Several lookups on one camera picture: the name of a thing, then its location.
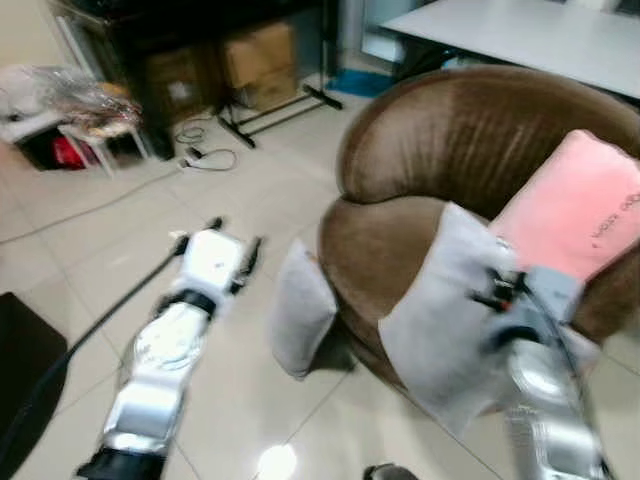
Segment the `round armchair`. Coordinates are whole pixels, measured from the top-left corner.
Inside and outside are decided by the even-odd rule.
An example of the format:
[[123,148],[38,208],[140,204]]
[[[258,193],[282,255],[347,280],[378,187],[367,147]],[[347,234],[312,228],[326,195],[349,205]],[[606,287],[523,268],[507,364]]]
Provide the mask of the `round armchair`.
[[[574,129],[640,154],[640,116],[564,78],[516,67],[438,72],[375,100],[343,139],[342,192],[326,213],[319,257],[356,355],[402,385],[378,320],[413,282],[442,209],[490,221]],[[640,247],[587,286],[572,327],[601,344],[640,306]]]

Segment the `white cloth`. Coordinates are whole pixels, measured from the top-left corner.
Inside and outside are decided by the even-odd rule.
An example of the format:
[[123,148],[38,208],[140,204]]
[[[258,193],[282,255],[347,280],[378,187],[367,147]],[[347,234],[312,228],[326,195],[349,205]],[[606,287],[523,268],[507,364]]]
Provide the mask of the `white cloth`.
[[289,375],[302,380],[309,373],[337,309],[320,267],[295,240],[278,274],[275,303],[267,317],[273,356]]
[[[493,312],[468,298],[489,292],[486,267],[515,267],[503,243],[459,206],[449,203],[413,284],[378,329],[384,349],[409,393],[455,436],[506,392],[507,349],[485,346]],[[598,348],[573,331],[565,337],[582,365]]]

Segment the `pink pillow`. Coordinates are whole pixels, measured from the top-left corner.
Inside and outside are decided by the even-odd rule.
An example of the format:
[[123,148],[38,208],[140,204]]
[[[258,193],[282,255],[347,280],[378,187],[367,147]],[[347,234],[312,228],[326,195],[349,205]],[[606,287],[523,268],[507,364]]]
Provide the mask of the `pink pillow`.
[[640,238],[637,160],[574,130],[491,223],[521,267],[543,265],[583,281]]

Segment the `power cord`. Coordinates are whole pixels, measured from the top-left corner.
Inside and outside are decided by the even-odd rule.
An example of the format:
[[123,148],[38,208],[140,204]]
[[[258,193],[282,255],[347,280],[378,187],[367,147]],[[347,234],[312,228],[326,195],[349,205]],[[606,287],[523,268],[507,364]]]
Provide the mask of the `power cord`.
[[[543,302],[534,292],[531,290],[526,284],[521,285],[522,291],[531,299],[531,301],[535,304],[535,306],[540,310],[542,316],[545,319],[549,329],[552,332],[552,335],[556,341],[556,344],[559,350],[562,352],[567,367],[571,371],[571,374],[576,383],[576,387],[578,389],[578,396],[580,399],[580,409],[582,411],[582,417],[587,423],[588,427],[595,432],[598,437],[601,437],[599,428],[596,424],[595,420],[595,410],[593,408],[593,401],[591,399],[591,395],[589,393],[589,388],[587,387],[586,382],[582,378],[582,374],[580,373],[580,369],[578,368],[578,363],[575,360],[571,349],[567,346],[567,342],[564,339],[562,331],[560,330],[559,322],[555,319],[554,315],[551,313],[549,307]],[[609,480],[617,480],[615,473],[613,472],[609,461],[604,455],[604,452],[600,452],[600,467],[602,468],[602,472],[605,474],[606,478]]]
[[[220,158],[224,159],[225,156],[227,157],[226,165],[225,162],[222,162],[221,165]],[[195,147],[189,147],[185,156],[178,160],[178,167],[208,172],[228,172],[233,170],[237,163],[238,156],[230,148],[216,148],[203,153]]]
[[31,235],[35,235],[36,233],[40,233],[40,232],[42,232],[44,230],[48,230],[49,228],[55,227],[55,226],[60,225],[62,223],[68,222],[70,220],[74,220],[76,218],[82,217],[82,216],[87,215],[89,213],[97,212],[98,210],[102,210],[103,208],[110,207],[111,205],[114,205],[114,204],[120,202],[121,200],[124,200],[125,198],[130,197],[134,193],[139,192],[143,188],[145,188],[145,187],[147,187],[147,186],[149,186],[149,185],[151,185],[153,183],[159,182],[160,180],[164,180],[165,178],[169,178],[169,177],[172,177],[173,175],[177,175],[178,173],[179,172],[175,172],[175,171],[169,172],[169,173],[167,173],[165,175],[162,175],[160,177],[156,177],[156,178],[148,180],[148,181],[146,181],[144,183],[141,183],[137,187],[134,187],[131,190],[128,190],[127,192],[117,196],[116,198],[114,198],[113,200],[108,201],[107,203],[103,203],[103,204],[98,205],[96,207],[89,208],[89,209],[84,210],[84,211],[82,211],[80,213],[76,213],[75,215],[71,215],[71,216],[68,216],[68,217],[61,218],[59,220],[55,220],[53,222],[47,223],[47,224],[42,225],[42,226],[40,226],[38,228],[35,228],[33,230],[29,230],[28,232],[21,233],[20,235],[15,235],[13,237],[0,239],[0,245],[4,245],[5,243],[10,243],[10,242],[15,242],[16,240],[20,240],[21,238],[30,237]]
[[171,252],[151,270],[142,280],[140,280],[129,292],[127,292],[120,300],[118,300],[107,312],[105,312],[83,335],[78,341],[61,357],[59,357],[51,367],[44,373],[38,380],[35,387],[31,391],[31,394],[27,400],[22,404],[22,407],[13,418],[13,421],[9,425],[6,433],[2,437],[0,442],[0,465],[4,462],[7,453],[9,452],[11,445],[15,441],[20,428],[27,419],[29,413],[31,413],[33,406],[39,401],[40,397],[44,393],[49,383],[58,375],[64,368],[69,365],[69,362],[76,354],[76,352],[105,324],[107,321],[127,303],[133,296],[135,296],[140,290],[142,290],[151,280],[153,280],[160,272],[162,272],[173,260],[174,257],[182,255],[187,246],[188,237],[183,236],[177,240],[175,246]]
[[204,137],[206,134],[206,130],[203,127],[198,127],[194,125],[199,122],[208,122],[213,119],[213,115],[209,115],[207,117],[196,117],[189,120],[186,120],[180,131],[173,137],[176,143],[180,143],[182,145],[199,145],[204,142]]

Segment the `floor tile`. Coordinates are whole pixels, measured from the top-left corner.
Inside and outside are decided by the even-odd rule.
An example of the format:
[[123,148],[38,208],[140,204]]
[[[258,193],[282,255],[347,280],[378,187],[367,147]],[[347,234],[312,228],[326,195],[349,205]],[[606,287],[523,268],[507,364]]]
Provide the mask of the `floor tile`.
[[640,375],[640,322],[633,322],[628,328],[609,338],[604,351],[608,356]]
[[618,480],[640,472],[640,377],[603,356],[589,378],[604,451]]
[[13,192],[13,184],[25,178],[38,175],[39,171],[13,145],[0,142],[0,177],[5,180],[7,187]]
[[0,245],[0,292],[27,290],[59,272],[37,235]]
[[503,412],[489,413],[473,420],[461,442],[501,478],[518,478]]
[[306,133],[284,145],[274,154],[283,163],[298,169],[324,185],[336,184],[336,163],[341,135],[327,136]]
[[175,172],[173,165],[148,159],[118,170],[113,179],[100,169],[37,171],[29,167],[14,178],[10,188],[35,226],[104,205],[144,183]]
[[[314,105],[314,102],[308,102],[301,105],[301,109]],[[292,118],[280,125],[275,125],[258,133],[255,140],[259,148],[273,151],[275,147],[287,145],[301,136],[309,133],[319,123],[317,118],[326,118],[331,115],[329,112],[336,112],[328,106],[320,106],[313,110],[307,111],[297,117]]]
[[101,315],[167,255],[172,232],[202,227],[186,208],[174,208],[69,269],[69,281],[89,311]]
[[266,237],[265,257],[317,222],[333,199],[326,188],[292,172],[257,168],[251,173],[242,181],[196,196],[187,205],[203,219],[223,212],[228,231],[239,238]]
[[298,382],[280,369],[264,334],[273,288],[259,276],[209,331],[179,434],[202,478],[250,479],[260,454],[285,442],[345,375]]
[[270,162],[271,156],[264,150],[250,150],[227,132],[217,130],[215,125],[211,128],[214,130],[205,137],[202,144],[196,145],[196,148],[203,153],[212,152],[215,149],[230,149],[236,155],[236,164],[229,171],[219,172],[185,169],[179,175],[167,179],[167,187],[182,201],[219,188],[236,178],[244,177],[256,167],[264,164],[273,165]]
[[31,231],[33,227],[19,207],[7,211],[0,210],[0,243]]
[[221,187],[242,209],[259,203],[270,194],[280,193],[304,178],[268,154],[261,158],[263,160],[256,168],[229,179]]
[[[15,480],[72,479],[75,470],[94,453],[115,395],[115,376],[103,381],[88,395],[57,415],[27,458]],[[196,480],[179,449],[169,458],[166,480]]]
[[82,215],[42,232],[63,267],[69,267],[170,211],[178,201],[158,186],[148,186],[108,208]]
[[331,132],[341,137],[360,112],[371,103],[369,98],[340,92],[330,92],[330,94],[342,102],[343,109],[319,108],[310,112],[300,117],[299,130],[318,136]]
[[361,478],[369,465],[395,462],[429,480],[495,479],[429,417],[356,367],[291,440],[293,479]]
[[[57,275],[18,295],[40,317],[64,335],[69,346],[95,321],[66,278]],[[118,356],[102,332],[97,332],[72,359],[58,411],[71,405],[111,375]]]
[[0,175],[0,218],[17,207],[17,200]]

